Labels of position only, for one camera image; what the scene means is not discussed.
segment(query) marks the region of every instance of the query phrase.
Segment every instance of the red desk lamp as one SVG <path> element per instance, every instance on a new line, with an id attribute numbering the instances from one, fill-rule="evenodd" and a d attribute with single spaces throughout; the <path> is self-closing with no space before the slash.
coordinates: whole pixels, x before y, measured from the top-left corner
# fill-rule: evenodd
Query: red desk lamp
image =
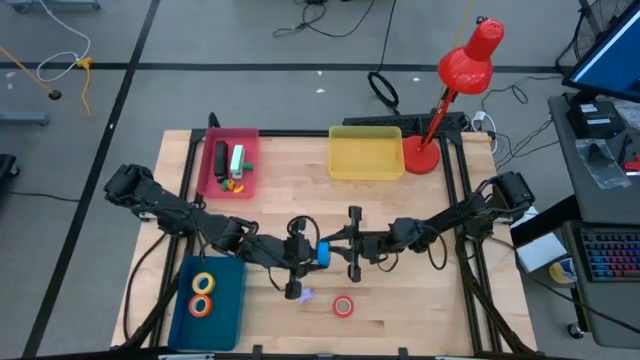
<path id="1" fill-rule="evenodd" d="M 440 60 L 438 75 L 447 86 L 445 98 L 429 129 L 422 136 L 411 136 L 402 142 L 407 171 L 426 174 L 438 165 L 440 150 L 431 140 L 440 121 L 458 93 L 475 95 L 489 87 L 493 74 L 491 54 L 503 37 L 504 28 L 501 23 L 485 20 L 478 25 L 466 46 L 453 49 Z"/>

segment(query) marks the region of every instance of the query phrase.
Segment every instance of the desk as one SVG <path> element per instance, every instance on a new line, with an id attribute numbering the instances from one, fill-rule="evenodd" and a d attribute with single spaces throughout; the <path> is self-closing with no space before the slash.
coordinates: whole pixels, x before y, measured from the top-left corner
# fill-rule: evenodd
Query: desk
<path id="1" fill-rule="evenodd" d="M 181 186 L 190 134 L 167 131 L 160 148 L 154 177 L 174 193 Z M 463 135 L 470 180 L 475 187 L 495 175 L 489 139 L 483 134 Z M 195 196 L 201 148 L 196 152 L 189 199 Z M 207 211 L 258 221 L 261 233 L 284 238 L 287 221 L 300 214 L 316 218 L 322 233 L 328 234 L 348 223 L 349 205 L 362 206 L 363 230 L 385 230 L 396 217 L 428 218 L 449 207 L 442 164 L 429 175 L 405 174 L 395 182 L 333 181 L 327 171 L 326 138 L 261 137 L 260 151 L 255 198 L 208 201 Z M 461 198 L 461 185 L 456 185 Z M 153 222 L 141 225 L 132 265 L 160 234 Z M 329 270 L 302 279 L 303 285 L 317 294 L 304 305 L 285 300 L 269 283 L 265 269 L 248 265 L 242 334 L 234 352 L 250 353 L 254 344 L 262 344 L 265 353 L 393 355 L 399 347 L 407 347 L 411 355 L 472 355 L 453 232 L 446 232 L 444 237 L 449 258 L 441 272 L 432 268 L 427 254 L 405 251 L 391 273 L 363 263 L 362 282 L 353 284 L 346 276 L 346 263 L 334 256 Z M 497 226 L 496 237 L 509 241 L 508 229 Z M 134 280 L 131 331 L 157 301 L 167 248 L 167 242 L 158 247 Z M 484 249 L 496 307 L 523 342 L 535 349 L 513 252 L 489 242 Z M 432 250 L 439 262 L 442 248 L 436 242 Z M 285 282 L 284 272 L 273 274 L 276 282 Z M 349 319 L 337 319 L 331 313 L 331 302 L 339 294 L 354 300 L 356 310 Z M 167 342 L 172 316 L 173 303 L 165 312 L 161 345 Z M 489 349 L 488 331 L 481 325 L 483 348 Z M 123 341 L 121 307 L 112 344 Z"/>
<path id="2" fill-rule="evenodd" d="M 632 325 L 638 324 L 640 313 L 636 311 L 636 299 L 640 292 L 637 288 L 634 289 L 637 283 L 589 282 L 581 262 L 582 256 L 579 255 L 574 240 L 574 233 L 581 221 L 604 225 L 640 225 L 640 207 L 637 206 L 640 201 L 640 177 L 629 177 L 633 185 L 627 188 L 601 190 L 576 151 L 576 136 L 566 116 L 569 110 L 566 99 L 563 96 L 552 97 L 548 103 L 575 194 L 514 228 L 511 231 L 513 243 L 521 246 L 560 229 L 567 251 L 573 256 L 578 272 L 577 288 L 572 291 L 572 296 L 617 319 L 623 319 Z M 607 140 L 607 145 L 616 159 L 627 133 L 637 134 L 638 131 L 627 128 L 615 138 Z M 629 146 L 627 159 L 633 152 L 640 152 L 640 141 Z M 594 316 L 591 312 L 583 312 L 580 308 L 576 308 L 576 313 L 582 330 L 592 332 L 597 344 L 612 347 L 640 346 L 637 334 Z"/>
<path id="3" fill-rule="evenodd" d="M 640 225 L 640 206 L 637 206 L 640 203 L 640 176 L 630 176 L 633 185 L 627 188 L 601 190 L 576 151 L 576 136 L 566 115 L 569 111 L 566 99 L 563 96 L 551 97 L 548 103 L 574 194 L 515 228 L 511 232 L 514 244 L 522 246 L 559 228 L 564 221 L 569 220 L 595 224 Z M 615 138 L 607 140 L 607 145 L 616 159 L 622 148 L 624 136 L 629 132 L 638 133 L 633 128 L 627 128 Z M 628 160 L 633 152 L 640 153 L 640 141 L 636 141 L 627 149 Z"/>

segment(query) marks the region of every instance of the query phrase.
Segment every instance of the monitor screen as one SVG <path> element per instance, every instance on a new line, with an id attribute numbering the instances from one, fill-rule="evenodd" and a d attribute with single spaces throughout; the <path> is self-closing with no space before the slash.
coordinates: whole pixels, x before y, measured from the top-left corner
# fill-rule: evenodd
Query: monitor screen
<path id="1" fill-rule="evenodd" d="M 578 62 L 565 85 L 640 102 L 640 2 L 634 1 Z"/>

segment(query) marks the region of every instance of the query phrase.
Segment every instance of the small toy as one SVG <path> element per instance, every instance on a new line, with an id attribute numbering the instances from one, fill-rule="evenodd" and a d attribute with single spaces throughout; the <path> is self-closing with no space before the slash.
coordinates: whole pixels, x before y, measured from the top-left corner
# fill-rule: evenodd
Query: small toy
<path id="1" fill-rule="evenodd" d="M 198 305 L 204 304 L 201 310 L 198 310 Z M 189 312 L 193 317 L 205 317 L 211 314 L 213 310 L 213 301 L 207 295 L 195 295 L 189 301 Z"/>
<path id="2" fill-rule="evenodd" d="M 231 155 L 231 166 L 229 172 L 232 179 L 242 179 L 243 170 L 253 170 L 253 164 L 244 162 L 244 146 L 236 145 L 233 147 Z"/>
<path id="3" fill-rule="evenodd" d="M 191 288 L 198 295 L 208 295 L 216 286 L 216 280 L 207 272 L 201 272 L 193 277 Z"/>
<path id="4" fill-rule="evenodd" d="M 238 194 L 244 191 L 244 185 L 239 184 L 231 179 L 227 179 L 220 185 L 222 191 L 232 191 L 234 194 Z"/>
<path id="5" fill-rule="evenodd" d="M 302 294 L 300 294 L 300 297 L 298 298 L 298 304 L 304 304 L 311 299 L 313 299 L 313 290 L 304 288 L 302 289 Z"/>
<path id="6" fill-rule="evenodd" d="M 339 318 L 346 318 L 353 314 L 353 300 L 348 296 L 338 296 L 333 300 L 333 313 Z"/>

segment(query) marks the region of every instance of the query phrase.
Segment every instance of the gray floor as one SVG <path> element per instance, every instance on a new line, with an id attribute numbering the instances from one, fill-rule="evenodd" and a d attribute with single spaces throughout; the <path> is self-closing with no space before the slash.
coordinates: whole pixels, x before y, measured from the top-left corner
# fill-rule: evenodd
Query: gray floor
<path id="1" fill-rule="evenodd" d="M 149 3 L 103 1 L 101 12 L 56 13 L 92 38 L 90 54 L 95 61 L 128 62 Z M 142 61 L 376 63 L 390 4 L 378 1 L 361 28 L 345 39 L 310 31 L 273 39 L 271 32 L 276 28 L 299 22 L 302 5 L 289 0 L 163 0 Z M 332 0 L 318 26 L 346 30 L 367 5 L 364 0 L 347 4 Z M 399 1 L 387 63 L 437 63 L 451 47 L 465 5 L 464 0 Z M 476 6 L 472 18 L 487 15 L 504 22 L 506 37 L 494 56 L 495 64 L 549 66 L 571 37 L 577 7 L 576 1 L 486 0 Z M 42 12 L 18 15 L 0 6 L 0 24 L 0 43 L 24 61 L 41 61 L 55 52 L 84 46 Z M 10 72 L 1 71 L 2 75 Z M 21 72 L 11 78 L 0 76 L 0 109 L 46 111 L 51 118 L 48 127 L 0 128 L 0 153 L 17 155 L 22 167 L 15 190 L 80 196 L 123 75 L 114 70 L 92 72 L 89 97 L 95 115 L 91 119 L 48 100 Z M 510 85 L 527 75 L 496 74 L 492 87 Z M 403 113 L 427 112 L 434 105 L 440 89 L 435 73 L 389 72 L 385 76 L 400 93 Z M 66 102 L 80 106 L 83 82 L 83 72 L 72 71 L 55 86 L 64 92 Z M 548 119 L 547 97 L 564 91 L 557 79 L 527 81 L 522 88 L 529 96 L 528 105 L 519 104 L 508 92 L 487 100 L 498 132 L 515 141 Z M 452 110 L 472 116 L 479 108 L 479 96 L 461 96 Z M 344 117 L 389 113 L 369 89 L 366 72 L 136 72 L 40 355 L 108 347 L 139 224 L 127 211 L 106 203 L 100 189 L 122 163 L 153 167 L 164 130 L 205 126 L 210 111 L 218 114 L 223 126 L 309 129 L 339 124 Z M 553 140 L 550 127 L 530 147 Z M 501 144 L 496 160 L 503 155 Z M 557 146 L 515 159 L 503 169 L 524 174 L 539 210 L 572 191 Z M 7 196 L 3 202 L 0 358 L 22 354 L 74 211 L 74 204 L 49 199 Z M 640 355 L 601 348 L 589 338 L 570 339 L 564 326 L 574 321 L 572 305 L 536 284 L 524 284 L 540 350 L 589 359 Z"/>

